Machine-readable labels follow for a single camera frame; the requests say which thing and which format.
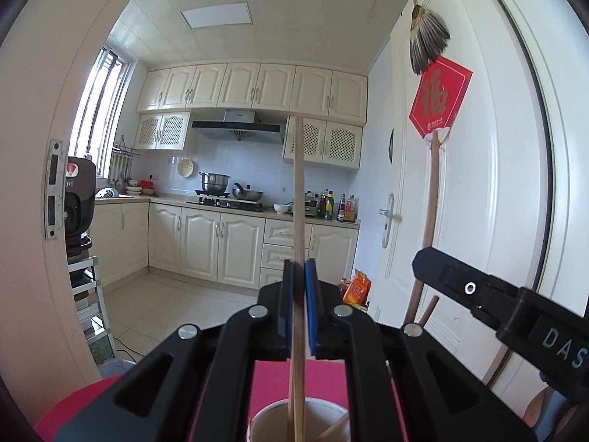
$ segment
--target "silver screw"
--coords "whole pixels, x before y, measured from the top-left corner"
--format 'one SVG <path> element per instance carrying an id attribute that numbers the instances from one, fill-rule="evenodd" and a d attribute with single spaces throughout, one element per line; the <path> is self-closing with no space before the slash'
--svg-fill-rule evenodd
<path id="1" fill-rule="evenodd" d="M 266 308 L 266 306 L 260 305 L 252 306 L 248 312 L 249 315 L 254 319 L 265 318 L 268 315 L 268 309 Z"/>
<path id="2" fill-rule="evenodd" d="M 352 315 L 353 309 L 347 304 L 338 304 L 334 307 L 334 314 L 339 318 L 346 318 Z"/>
<path id="3" fill-rule="evenodd" d="M 409 324 L 405 324 L 403 332 L 409 337 L 419 337 L 423 334 L 423 327 L 414 322 L 410 322 Z"/>
<path id="4" fill-rule="evenodd" d="M 194 324 L 184 324 L 178 329 L 178 337 L 180 339 L 192 339 L 198 334 L 198 327 Z"/>
<path id="5" fill-rule="evenodd" d="M 464 286 L 464 292 L 466 294 L 468 294 L 469 296 L 471 294 L 474 294 L 475 291 L 476 291 L 476 284 L 473 282 L 469 282 L 466 286 Z"/>

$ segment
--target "tile floor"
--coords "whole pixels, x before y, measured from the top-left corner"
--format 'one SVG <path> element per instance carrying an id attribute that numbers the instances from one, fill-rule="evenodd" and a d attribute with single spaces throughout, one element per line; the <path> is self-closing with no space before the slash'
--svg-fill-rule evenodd
<path id="1" fill-rule="evenodd" d="M 184 323 L 205 329 L 224 323 L 235 312 L 255 304 L 256 298 L 204 288 L 154 273 L 128 282 L 104 297 L 117 356 L 143 359 Z"/>

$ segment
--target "gas stove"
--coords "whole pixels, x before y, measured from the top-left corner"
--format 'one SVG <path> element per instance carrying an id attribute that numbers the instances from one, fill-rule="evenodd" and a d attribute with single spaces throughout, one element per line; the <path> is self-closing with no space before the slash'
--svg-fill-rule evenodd
<path id="1" fill-rule="evenodd" d="M 239 209 L 241 211 L 252 211 L 253 213 L 261 213 L 264 207 L 259 201 L 244 201 L 230 197 L 229 193 L 222 195 L 209 194 L 204 191 L 194 190 L 198 194 L 198 201 L 187 201 L 190 204 L 198 204 L 200 206 L 214 206 L 226 207 L 229 209 Z"/>

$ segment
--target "range hood vent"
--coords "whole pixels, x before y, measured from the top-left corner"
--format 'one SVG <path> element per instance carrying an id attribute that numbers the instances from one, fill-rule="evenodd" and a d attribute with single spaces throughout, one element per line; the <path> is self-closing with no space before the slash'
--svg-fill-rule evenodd
<path id="1" fill-rule="evenodd" d="M 263 123 L 255 117 L 255 111 L 227 109 L 223 120 L 193 121 L 193 128 L 211 140 L 252 141 L 282 144 L 285 125 Z"/>

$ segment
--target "broom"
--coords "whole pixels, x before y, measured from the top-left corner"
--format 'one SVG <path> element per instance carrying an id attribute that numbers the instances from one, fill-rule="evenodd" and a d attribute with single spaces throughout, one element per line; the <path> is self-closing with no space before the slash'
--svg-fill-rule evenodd
<path id="1" fill-rule="evenodd" d="M 450 33 L 431 11 L 413 0 L 409 54 L 413 73 L 420 75 L 441 55 L 448 45 Z"/>

